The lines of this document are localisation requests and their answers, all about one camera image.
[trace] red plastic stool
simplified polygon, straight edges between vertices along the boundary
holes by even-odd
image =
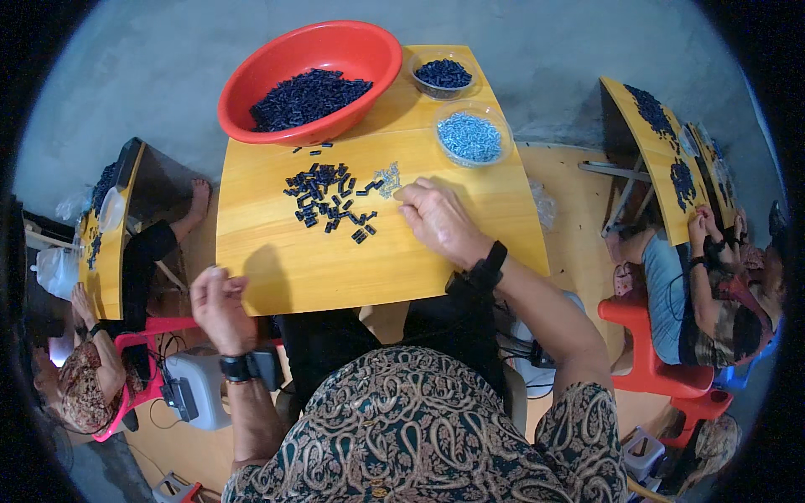
[[[183,330],[185,328],[198,327],[193,318],[146,318],[146,329],[142,332],[121,334],[115,337],[114,347],[118,350],[118,354],[123,353],[123,349],[139,344],[147,344],[148,349],[156,353],[156,336],[166,332],[173,332],[175,330]],[[146,389],[134,394],[129,389],[128,385],[123,385],[122,403],[117,415],[114,416],[112,422],[108,425],[105,431],[96,433],[93,438],[98,442],[103,442],[108,439],[115,430],[118,429],[118,424],[123,420],[123,416],[129,410],[134,409],[141,403],[148,402],[155,398],[162,397],[162,391],[159,388],[165,384],[162,379],[162,374],[157,371],[156,360],[152,357],[148,358],[148,375],[152,379],[146,384]]]
[[[598,303],[598,317],[623,325],[634,339],[634,364],[625,376],[612,376],[615,388],[667,397],[696,398],[710,389],[713,369],[668,365],[657,356],[651,342],[651,322],[645,299],[605,299]]]
[[[731,393],[721,390],[710,390],[698,398],[672,398],[671,406],[685,414],[685,424],[682,433],[673,439],[660,439],[668,447],[684,448],[691,441],[696,424],[704,419],[712,421],[721,416],[733,402]]]

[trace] red bucket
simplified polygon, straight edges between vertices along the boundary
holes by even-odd
[[[403,50],[388,31],[360,21],[327,21],[271,40],[244,61],[218,99],[218,121],[244,143],[310,146],[327,142],[355,126],[391,86],[403,65]],[[374,82],[372,89],[317,121],[275,133],[255,133],[249,109],[277,83],[312,68],[341,71],[345,79]]]

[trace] wooden table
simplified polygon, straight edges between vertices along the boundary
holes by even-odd
[[[716,202],[720,209],[721,224],[724,229],[729,229],[735,225],[735,215],[737,213],[735,200],[730,196],[726,187],[729,176],[726,173],[719,172],[723,167],[718,162],[716,148],[710,143],[709,137],[706,134],[701,134],[699,128],[692,122],[687,124],[687,128],[693,133],[693,138],[696,140],[696,145],[699,147],[701,158],[710,175],[710,182],[713,185],[712,191],[716,195]]]
[[[82,250],[78,260],[78,281],[84,283],[89,302],[93,305],[95,314],[101,320],[120,320],[123,317],[121,287],[123,238],[126,234],[126,216],[129,213],[129,202],[134,190],[134,179],[137,176],[145,148],[145,143],[139,144],[134,167],[129,175],[129,183],[126,188],[120,191],[120,195],[126,200],[126,210],[123,213],[121,223],[116,229],[106,231],[101,235],[101,248],[95,255],[95,263],[91,270],[87,259],[93,252],[93,239],[90,234],[97,232],[98,228],[95,212],[90,209],[80,223],[79,238]]]
[[[481,229],[540,274],[549,275],[539,216],[517,148],[508,159],[480,170],[452,164],[431,130],[442,103],[420,94],[406,74],[414,51],[403,48],[403,70],[371,112],[332,148],[311,157],[305,148],[248,145],[229,140],[218,205],[216,262],[249,276],[246,309],[251,315],[321,311],[421,299],[444,294],[452,265],[414,238],[397,212],[399,202],[377,191],[354,198],[355,213],[375,210],[378,231],[361,245],[348,219],[324,233],[324,218],[310,229],[296,220],[296,199],[283,194],[285,179],[313,163],[345,163],[362,188],[374,171],[397,161],[404,185],[418,176],[454,188]],[[439,46],[475,58],[465,46]],[[470,99],[500,106],[479,71]]]
[[[638,145],[643,162],[648,168],[665,222],[668,241],[674,246],[690,241],[690,237],[687,235],[687,223],[696,213],[695,207],[700,204],[709,204],[704,179],[696,164],[696,159],[682,149],[677,154],[667,139],[660,138],[659,134],[651,129],[649,123],[641,117],[634,102],[634,96],[623,84],[605,76],[601,77],[601,83],[620,110],[621,116]],[[663,106],[663,110],[668,116],[671,128],[679,136],[682,131],[679,121],[666,106]],[[675,163],[677,158],[681,158],[687,164],[693,178],[693,186],[696,188],[696,198],[692,207],[688,204],[684,210],[677,204],[676,190],[671,182],[671,164]]]

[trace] patterned blouse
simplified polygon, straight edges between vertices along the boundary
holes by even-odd
[[[222,501],[625,501],[607,390],[567,388],[535,440],[468,366],[381,348],[328,377],[274,459],[235,472]]]
[[[142,382],[136,370],[123,361],[126,368],[126,384],[129,390],[142,391]],[[97,368],[101,366],[98,350],[91,341],[81,343],[59,369],[59,386],[62,400],[60,417],[75,431],[87,434],[100,432],[120,410],[123,389],[106,405],[97,381]]]

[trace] plastic bag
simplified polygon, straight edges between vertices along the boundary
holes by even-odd
[[[528,186],[531,188],[531,195],[537,205],[539,223],[544,225],[547,230],[553,229],[553,220],[556,218],[556,199],[545,192],[545,186],[540,182],[529,179]]]
[[[65,248],[43,249],[36,254],[36,282],[49,294],[70,300],[70,292],[78,281],[78,252]]]
[[[63,221],[70,221],[87,211],[92,205],[92,187],[84,187],[80,192],[74,192],[56,205],[56,216]]]

